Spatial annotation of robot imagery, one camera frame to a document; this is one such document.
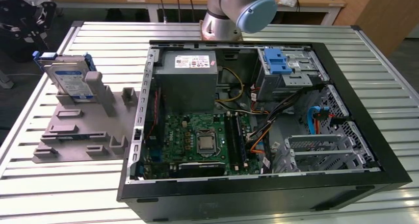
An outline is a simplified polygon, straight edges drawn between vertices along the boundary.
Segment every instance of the open computer tower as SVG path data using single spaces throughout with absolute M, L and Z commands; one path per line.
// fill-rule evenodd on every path
M 151 42 L 118 194 L 146 222 L 339 209 L 409 182 L 324 44 Z

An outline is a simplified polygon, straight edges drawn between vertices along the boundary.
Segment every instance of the slotted metal table surface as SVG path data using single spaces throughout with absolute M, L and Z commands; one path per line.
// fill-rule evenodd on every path
M 111 89 L 134 86 L 139 90 L 148 41 L 199 39 L 198 24 L 86 22 L 70 29 L 59 53 L 88 52 Z M 259 33 L 244 34 L 244 40 L 327 45 L 414 182 L 339 211 L 191 222 L 419 223 L 419 98 L 363 32 L 347 26 L 271 25 Z M 55 93 L 56 87 L 44 75 L 0 148 L 0 222 L 142 223 L 127 205 L 115 201 L 122 160 L 31 161 L 58 104 Z

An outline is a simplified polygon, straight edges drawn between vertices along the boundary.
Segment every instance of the green circuit board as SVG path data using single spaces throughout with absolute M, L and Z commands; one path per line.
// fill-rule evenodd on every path
M 250 132 L 250 119 L 247 114 L 239 115 L 244 135 Z M 215 133 L 216 152 L 211 155 L 199 154 L 198 133 L 204 130 Z M 228 145 L 226 139 L 223 114 L 188 114 L 167 115 L 163 162 L 223 162 L 226 163 L 226 175 L 258 174 L 259 163 L 256 159 L 248 160 L 248 168 L 235 171 L 230 168 Z

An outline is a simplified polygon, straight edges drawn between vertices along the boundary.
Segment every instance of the ram slot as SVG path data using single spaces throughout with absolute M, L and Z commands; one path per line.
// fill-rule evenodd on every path
M 227 150 L 228 150 L 228 159 L 230 159 L 230 167 L 232 170 L 239 170 L 239 142 L 236 137 L 236 123 L 232 119 L 234 115 L 224 116 L 224 125 L 226 125 L 226 140 L 227 140 Z
M 240 124 L 240 118 L 238 115 L 234 116 L 235 120 L 235 137 L 236 141 L 239 143 L 236 151 L 238 155 L 240 155 L 240 162 L 242 162 L 242 167 L 247 168 L 247 156 L 246 156 L 246 143 L 244 143 L 244 136 L 243 136 L 243 131 L 242 131 L 242 124 Z

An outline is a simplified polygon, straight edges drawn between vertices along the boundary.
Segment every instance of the motherboard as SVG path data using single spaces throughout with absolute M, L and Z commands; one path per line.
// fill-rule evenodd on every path
M 164 146 L 150 151 L 152 174 L 158 178 L 195 177 L 195 172 L 200 176 L 206 172 L 208 176 L 259 174 L 256 156 L 246 156 L 244 136 L 250 132 L 244 113 L 167 115 Z

